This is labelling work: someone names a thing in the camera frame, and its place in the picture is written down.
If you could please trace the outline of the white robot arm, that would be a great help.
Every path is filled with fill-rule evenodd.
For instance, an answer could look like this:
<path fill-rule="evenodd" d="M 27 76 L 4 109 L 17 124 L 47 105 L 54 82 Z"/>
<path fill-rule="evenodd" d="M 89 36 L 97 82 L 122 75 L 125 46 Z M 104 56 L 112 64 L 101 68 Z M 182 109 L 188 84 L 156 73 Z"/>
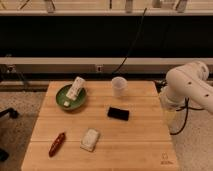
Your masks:
<path fill-rule="evenodd" d="M 170 125 L 176 110 L 191 99 L 213 114 L 213 87 L 207 83 L 209 69 L 204 62 L 194 61 L 174 67 L 166 74 L 167 85 L 159 93 L 165 122 Z"/>

